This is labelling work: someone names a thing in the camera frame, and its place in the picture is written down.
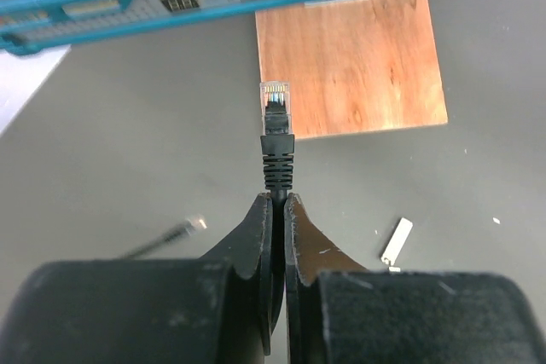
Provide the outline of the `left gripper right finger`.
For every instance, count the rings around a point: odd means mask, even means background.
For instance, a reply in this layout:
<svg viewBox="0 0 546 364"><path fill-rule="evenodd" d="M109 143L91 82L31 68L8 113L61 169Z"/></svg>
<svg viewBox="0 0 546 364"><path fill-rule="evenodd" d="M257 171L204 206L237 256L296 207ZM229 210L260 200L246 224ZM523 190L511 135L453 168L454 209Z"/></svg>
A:
<svg viewBox="0 0 546 364"><path fill-rule="evenodd" d="M284 257L288 361L327 363L318 276L322 271L367 269L317 228L297 194L289 194L284 205Z"/></svg>

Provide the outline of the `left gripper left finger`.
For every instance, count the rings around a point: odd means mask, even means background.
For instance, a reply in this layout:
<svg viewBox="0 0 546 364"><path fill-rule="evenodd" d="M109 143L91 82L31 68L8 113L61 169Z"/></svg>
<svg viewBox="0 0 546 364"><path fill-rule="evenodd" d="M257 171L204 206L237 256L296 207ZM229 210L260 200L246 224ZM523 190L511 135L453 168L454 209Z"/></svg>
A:
<svg viewBox="0 0 546 364"><path fill-rule="evenodd" d="M197 356L270 353L272 217L271 199L259 194L242 221L198 259Z"/></svg>

